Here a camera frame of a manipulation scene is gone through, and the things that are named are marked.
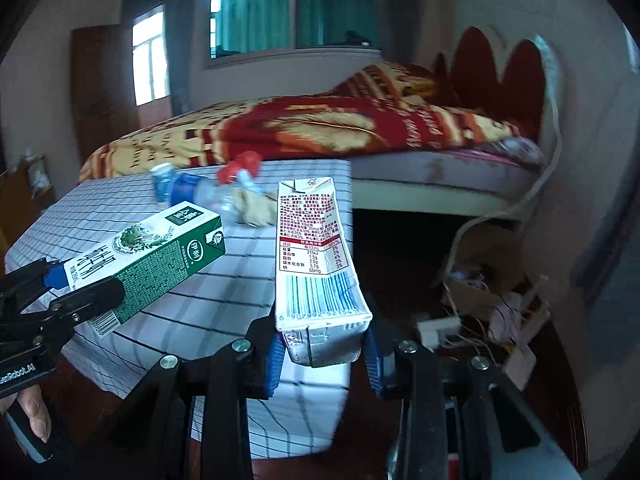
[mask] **wall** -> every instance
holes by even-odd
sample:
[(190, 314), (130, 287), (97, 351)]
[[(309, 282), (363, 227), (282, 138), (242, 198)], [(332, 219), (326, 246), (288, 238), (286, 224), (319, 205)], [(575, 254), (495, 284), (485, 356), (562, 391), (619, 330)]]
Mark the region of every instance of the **wall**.
[(194, 108), (202, 108), (220, 101), (316, 94), (379, 60), (377, 54), (295, 54), (220, 68), (202, 68), (201, 62), (191, 82), (191, 103)]
[(540, 34), (564, 69), (564, 150), (527, 228), (524, 251), (529, 272), (549, 276), (543, 293), (580, 389), (590, 460), (599, 460), (624, 447), (640, 425), (634, 373), (640, 346), (615, 363), (594, 365), (589, 350), (601, 351), (616, 334), (603, 333), (590, 347), (591, 320), (568, 277), (611, 205), (636, 138), (640, 80), (629, 67), (623, 24), (606, 0), (443, 1), (452, 4), (425, 15), (419, 62), (430, 62), (437, 50), (451, 53), (463, 30), (481, 25), (497, 32), (507, 52)]
[(138, 105), (138, 120), (140, 128), (153, 126), (161, 121), (172, 118), (171, 96), (154, 99), (143, 105)]
[(2, 142), (9, 165), (25, 150), (47, 155), (57, 197), (80, 166), (69, 102), (69, 39), (74, 28), (117, 23), (121, 0), (42, 0), (0, 65)]

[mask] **mattress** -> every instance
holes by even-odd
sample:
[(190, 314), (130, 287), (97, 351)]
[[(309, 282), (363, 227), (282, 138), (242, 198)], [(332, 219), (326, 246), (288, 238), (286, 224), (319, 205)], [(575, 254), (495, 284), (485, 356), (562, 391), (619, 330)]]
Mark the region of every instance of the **mattress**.
[(404, 152), (350, 158), (354, 180), (430, 184), (494, 193), (516, 200), (538, 177), (508, 158), (476, 150)]

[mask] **human hand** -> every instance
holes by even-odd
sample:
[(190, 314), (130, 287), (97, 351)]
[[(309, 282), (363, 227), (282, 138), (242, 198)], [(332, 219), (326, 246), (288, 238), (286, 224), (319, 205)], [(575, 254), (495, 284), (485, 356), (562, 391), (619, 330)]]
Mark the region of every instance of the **human hand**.
[(14, 403), (16, 398), (22, 406), (24, 413), (29, 418), (33, 434), (43, 442), (46, 442), (51, 435), (51, 418), (42, 400), (42, 390), (40, 386), (34, 384), (18, 394), (0, 399), (0, 414), (2, 416), (4, 416), (6, 410), (9, 409), (9, 406)]

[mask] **green milk carton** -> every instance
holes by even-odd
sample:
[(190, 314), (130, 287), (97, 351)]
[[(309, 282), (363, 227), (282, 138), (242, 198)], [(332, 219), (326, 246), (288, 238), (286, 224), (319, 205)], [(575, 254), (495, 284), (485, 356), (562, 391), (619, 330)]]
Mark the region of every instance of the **green milk carton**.
[(182, 202), (65, 262), (65, 273), (71, 290), (107, 276), (124, 285), (122, 303), (90, 321), (103, 338), (224, 253), (220, 215)]

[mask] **electrical cable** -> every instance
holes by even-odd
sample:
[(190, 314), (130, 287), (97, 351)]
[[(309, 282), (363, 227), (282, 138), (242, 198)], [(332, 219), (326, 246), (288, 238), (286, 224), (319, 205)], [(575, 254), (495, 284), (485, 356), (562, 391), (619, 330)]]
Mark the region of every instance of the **electrical cable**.
[(444, 348), (460, 348), (460, 347), (464, 347), (464, 346), (473, 346), (476, 349), (476, 354), (481, 355), (479, 350), (478, 350), (478, 345), (476, 344), (479, 343), (481, 345), (483, 345), (486, 350), (489, 352), (489, 357), (491, 357), (491, 361), (494, 362), (494, 365), (498, 365), (498, 363), (495, 360), (494, 357), (494, 353), (491, 351), (491, 348), (489, 348), (489, 345), (487, 343), (485, 343), (484, 341), (480, 340), (480, 339), (469, 339), (464, 337), (463, 335), (460, 334), (456, 334), (455, 337), (459, 337), (460, 339), (462, 339), (463, 341), (465, 341), (467, 344), (466, 345), (461, 345), (461, 344), (456, 344), (456, 343), (451, 343), (448, 339), (447, 339), (447, 343), (448, 345), (443, 345)]
[(554, 148), (553, 155), (551, 157), (551, 161), (548, 166), (542, 172), (542, 174), (538, 177), (538, 179), (533, 183), (531, 188), (524, 194), (524, 196), (518, 200), (515, 204), (509, 206), (506, 209), (498, 210), (492, 213), (487, 213), (485, 215), (479, 216), (477, 218), (473, 218), (470, 221), (458, 229), (455, 237), (453, 238), (453, 243), (451, 244), (451, 249), (449, 251), (449, 257), (447, 259), (447, 264), (444, 269), (444, 274), (442, 277), (442, 283), (444, 284), (445, 290), (447, 292), (447, 299), (449, 300), (450, 305), (452, 306), (455, 314), (458, 314), (458, 310), (456, 308), (455, 302), (451, 297), (451, 291), (447, 285), (447, 282), (451, 280), (451, 271), (453, 269), (453, 265), (456, 259), (456, 253), (458, 252), (458, 245), (460, 244), (460, 240), (463, 235), (472, 227), (481, 224), (490, 219), (494, 218), (504, 218), (517, 213), (521, 209), (523, 209), (530, 200), (533, 199), (540, 191), (540, 189), (546, 184), (546, 182), (551, 178), (556, 167), (558, 166), (558, 162), (560, 160), (560, 155), (562, 153), (562, 135), (560, 134), (560, 119), (558, 112), (558, 99), (557, 92), (559, 87), (559, 79), (561, 74), (559, 72), (559, 64), (556, 54), (553, 52), (551, 46), (540, 36), (536, 35), (533, 40), (533, 43), (536, 45), (540, 52), (540, 56), (542, 58), (543, 69), (545, 72), (546, 78), (546, 94), (549, 98), (550, 106), (551, 106), (551, 114), (552, 114), (552, 122), (554, 126), (554, 132), (556, 134), (556, 146)]
[(477, 317), (475, 317), (474, 319), (478, 322), (478, 325), (480, 325), (480, 330), (482, 330), (482, 339), (486, 341), (487, 334), (486, 334), (486, 330), (484, 329), (484, 325), (482, 324), (482, 321), (480, 321)]
[(482, 338), (482, 335), (481, 335), (481, 334), (479, 334), (479, 333), (478, 333), (478, 332), (476, 332), (475, 330), (471, 330), (468, 326), (463, 325), (463, 324), (460, 324), (460, 326), (461, 326), (462, 328), (464, 328), (465, 330), (467, 330), (468, 332), (471, 332), (474, 336), (479, 337), (479, 338)]
[(481, 353), (478, 350), (478, 346), (475, 345), (474, 343), (472, 343), (471, 341), (469, 341), (468, 339), (463, 342), (463, 343), (451, 343), (449, 342), (449, 340), (447, 340), (448, 343), (446, 345), (442, 345), (443, 348), (450, 348), (450, 349), (455, 349), (455, 348), (464, 348), (467, 346), (472, 346), (474, 348), (474, 350), (476, 351), (476, 355), (480, 356)]

